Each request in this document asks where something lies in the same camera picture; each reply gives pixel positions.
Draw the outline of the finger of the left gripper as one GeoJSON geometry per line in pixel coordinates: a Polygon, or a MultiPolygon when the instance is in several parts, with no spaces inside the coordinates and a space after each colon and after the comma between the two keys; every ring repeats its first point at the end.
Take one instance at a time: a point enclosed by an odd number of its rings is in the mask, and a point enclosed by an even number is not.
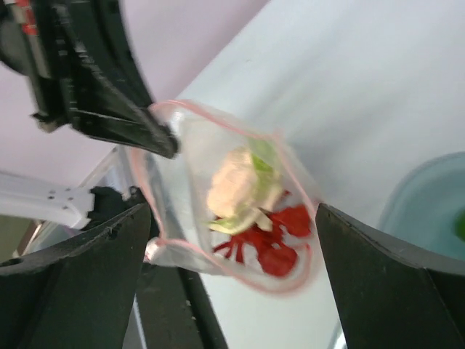
{"type": "Polygon", "coordinates": [[[143,149],[167,159],[178,153],[179,143],[170,128],[108,81],[77,82],[73,97],[71,124],[87,137],[143,149]]]}

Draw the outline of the clear pink zip top bag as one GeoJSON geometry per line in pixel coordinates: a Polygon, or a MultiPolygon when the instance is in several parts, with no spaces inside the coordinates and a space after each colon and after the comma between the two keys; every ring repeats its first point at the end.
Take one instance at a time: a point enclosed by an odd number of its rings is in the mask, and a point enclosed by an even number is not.
{"type": "Polygon", "coordinates": [[[189,100],[154,103],[148,115],[175,128],[180,152],[164,161],[129,151],[159,229],[145,261],[231,276],[270,294],[304,286],[322,198],[283,138],[189,100]]]}

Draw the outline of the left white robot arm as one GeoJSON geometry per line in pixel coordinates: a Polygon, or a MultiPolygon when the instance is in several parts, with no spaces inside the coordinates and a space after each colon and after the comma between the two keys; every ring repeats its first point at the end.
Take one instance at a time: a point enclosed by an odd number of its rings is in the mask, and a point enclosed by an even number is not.
{"type": "MultiPolygon", "coordinates": [[[[150,112],[153,99],[129,46],[118,1],[3,1],[1,62],[28,78],[33,119],[170,159],[178,142],[150,112]]],[[[1,213],[87,230],[124,211],[109,188],[68,188],[1,174],[1,213]]]]}

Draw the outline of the green orange toy mango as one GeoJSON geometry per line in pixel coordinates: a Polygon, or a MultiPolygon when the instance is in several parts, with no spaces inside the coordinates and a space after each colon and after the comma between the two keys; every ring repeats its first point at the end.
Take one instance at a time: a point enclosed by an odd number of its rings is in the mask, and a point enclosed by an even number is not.
{"type": "Polygon", "coordinates": [[[465,211],[459,212],[453,222],[453,232],[454,235],[465,241],[465,211]]]}

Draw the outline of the red toy lobster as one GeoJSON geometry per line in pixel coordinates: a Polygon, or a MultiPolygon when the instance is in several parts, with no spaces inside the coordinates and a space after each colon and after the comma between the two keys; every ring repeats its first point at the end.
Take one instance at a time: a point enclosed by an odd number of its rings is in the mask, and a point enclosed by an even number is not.
{"type": "Polygon", "coordinates": [[[310,257],[316,233],[315,208],[297,190],[286,188],[271,207],[237,233],[209,228],[210,251],[231,276],[283,280],[310,257]]]}

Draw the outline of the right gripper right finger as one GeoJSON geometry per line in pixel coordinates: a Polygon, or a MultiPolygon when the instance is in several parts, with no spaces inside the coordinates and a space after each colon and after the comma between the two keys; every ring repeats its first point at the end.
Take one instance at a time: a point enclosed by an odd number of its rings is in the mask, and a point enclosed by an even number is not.
{"type": "Polygon", "coordinates": [[[464,262],[326,204],[316,225],[348,348],[464,347],[464,262]]]}

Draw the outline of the white toy cauliflower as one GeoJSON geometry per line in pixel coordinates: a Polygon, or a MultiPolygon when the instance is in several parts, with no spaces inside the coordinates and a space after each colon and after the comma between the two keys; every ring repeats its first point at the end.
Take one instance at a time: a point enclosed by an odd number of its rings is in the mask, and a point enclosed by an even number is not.
{"type": "Polygon", "coordinates": [[[270,232],[272,221],[266,214],[283,193],[279,166],[268,164],[248,146],[237,147],[227,153],[211,179],[206,203],[217,218],[208,226],[231,236],[253,225],[270,232]]]}

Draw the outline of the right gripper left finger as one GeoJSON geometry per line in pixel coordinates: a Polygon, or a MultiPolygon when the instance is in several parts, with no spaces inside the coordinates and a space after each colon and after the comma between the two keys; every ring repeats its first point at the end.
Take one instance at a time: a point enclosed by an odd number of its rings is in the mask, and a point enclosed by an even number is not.
{"type": "Polygon", "coordinates": [[[1,264],[2,348],[121,348],[150,232],[138,204],[1,264]]]}

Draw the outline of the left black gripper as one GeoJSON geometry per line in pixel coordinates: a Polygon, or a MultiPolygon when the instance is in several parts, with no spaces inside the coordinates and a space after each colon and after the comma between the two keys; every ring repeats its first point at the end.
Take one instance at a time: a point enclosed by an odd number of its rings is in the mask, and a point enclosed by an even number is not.
{"type": "Polygon", "coordinates": [[[108,81],[136,104],[152,99],[137,70],[119,1],[2,1],[1,61],[28,78],[40,127],[71,124],[77,82],[108,81]]]}

